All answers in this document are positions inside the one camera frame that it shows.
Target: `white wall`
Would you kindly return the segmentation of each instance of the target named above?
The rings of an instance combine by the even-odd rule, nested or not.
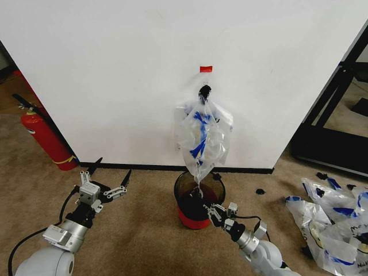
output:
[[[81,161],[183,165],[174,106],[209,80],[235,118],[226,166],[272,168],[367,18],[367,0],[23,0],[0,39]]]

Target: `pile of plastic bags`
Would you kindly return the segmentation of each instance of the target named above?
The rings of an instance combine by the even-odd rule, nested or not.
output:
[[[335,275],[368,275],[368,188],[343,190],[334,179],[327,182],[330,187],[303,178],[314,203],[290,196],[286,207],[319,267]]]

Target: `fire extinguisher handle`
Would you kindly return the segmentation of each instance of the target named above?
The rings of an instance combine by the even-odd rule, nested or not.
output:
[[[24,105],[25,108],[33,108],[34,105],[32,105],[30,102],[28,102],[25,98],[18,94],[12,95],[18,102],[20,102],[22,105]]]

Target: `red tape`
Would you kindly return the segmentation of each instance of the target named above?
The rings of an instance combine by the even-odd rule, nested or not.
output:
[[[211,73],[212,72],[212,66],[201,66],[200,67],[200,73]]]

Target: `black baseboard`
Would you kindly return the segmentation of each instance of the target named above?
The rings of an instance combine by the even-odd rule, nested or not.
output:
[[[81,167],[90,167],[94,163],[80,162]],[[157,171],[187,171],[185,166],[159,166],[159,165],[139,165],[139,164],[112,164],[112,163],[100,163],[98,168],[120,168],[120,169],[132,169],[132,170],[157,170]],[[228,168],[228,167],[215,167],[212,170],[218,173],[243,173],[243,174],[272,174],[273,168]]]

